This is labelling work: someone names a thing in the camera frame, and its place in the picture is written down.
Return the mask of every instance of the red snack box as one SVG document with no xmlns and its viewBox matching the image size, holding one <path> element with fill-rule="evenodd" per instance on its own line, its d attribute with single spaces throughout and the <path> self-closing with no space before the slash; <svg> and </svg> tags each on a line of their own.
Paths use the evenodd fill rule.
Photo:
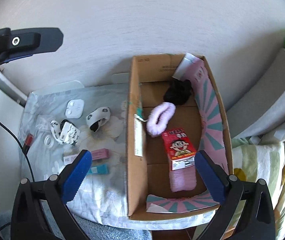
<svg viewBox="0 0 285 240">
<path fill-rule="evenodd" d="M 171 171 L 195 164 L 196 149 L 181 128 L 164 131 L 161 134 L 167 152 Z"/>
</svg>

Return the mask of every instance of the lavender fuzzy hair tie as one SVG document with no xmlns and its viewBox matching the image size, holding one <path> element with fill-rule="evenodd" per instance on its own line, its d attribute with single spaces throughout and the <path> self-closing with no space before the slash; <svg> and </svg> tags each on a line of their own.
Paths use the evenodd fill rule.
<svg viewBox="0 0 285 240">
<path fill-rule="evenodd" d="M 169 120 L 175 113 L 176 106 L 173 103 L 163 102 L 159 106 L 155 107 L 147 121 L 147 132 L 152 137 L 161 135 L 166 130 Z"/>
</svg>

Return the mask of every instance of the striped fabric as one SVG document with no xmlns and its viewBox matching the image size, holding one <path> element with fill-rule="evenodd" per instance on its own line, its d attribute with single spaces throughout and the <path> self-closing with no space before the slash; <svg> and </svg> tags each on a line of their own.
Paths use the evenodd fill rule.
<svg viewBox="0 0 285 240">
<path fill-rule="evenodd" d="M 256 182 L 264 179 L 270 191 L 276 222 L 276 239 L 285 237 L 285 143 L 250 145 L 243 138 L 233 139 L 232 159 L 234 174 L 241 180 Z M 232 234 L 243 210 L 241 201 L 225 237 Z"/>
</svg>

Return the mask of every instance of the screw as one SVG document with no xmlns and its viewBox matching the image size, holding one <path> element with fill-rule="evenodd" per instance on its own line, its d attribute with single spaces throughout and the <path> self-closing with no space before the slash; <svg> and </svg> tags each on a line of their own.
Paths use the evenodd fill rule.
<svg viewBox="0 0 285 240">
<path fill-rule="evenodd" d="M 259 179 L 259 184 L 260 184 L 260 185 L 265 185 L 265 184 L 266 184 L 266 182 L 265 182 L 265 180 L 264 180 L 264 179 Z"/>
<path fill-rule="evenodd" d="M 28 182 L 28 179 L 24 178 L 20 181 L 21 184 L 26 184 Z"/>
<path fill-rule="evenodd" d="M 19 42 L 20 42 L 20 38 L 19 37 L 15 37 L 11 41 L 11 44 L 13 44 L 13 46 L 17 46 L 19 44 Z"/>
<path fill-rule="evenodd" d="M 51 181 L 55 181 L 56 179 L 58 179 L 58 176 L 56 174 L 53 174 L 49 177 L 49 180 Z"/>
<path fill-rule="evenodd" d="M 237 176 L 235 176 L 235 175 L 230 175 L 229 176 L 229 179 L 231 180 L 231 181 L 236 181 L 238 178 L 237 178 Z"/>
</svg>

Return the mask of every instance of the pink box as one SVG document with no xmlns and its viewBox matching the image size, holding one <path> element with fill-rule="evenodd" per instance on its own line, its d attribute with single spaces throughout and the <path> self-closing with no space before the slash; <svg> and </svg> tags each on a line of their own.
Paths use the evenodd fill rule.
<svg viewBox="0 0 285 240">
<path fill-rule="evenodd" d="M 109 158 L 108 152 L 109 152 L 108 149 L 105 149 L 105 148 L 92 151 L 91 156 L 93 158 L 93 161 Z"/>
</svg>

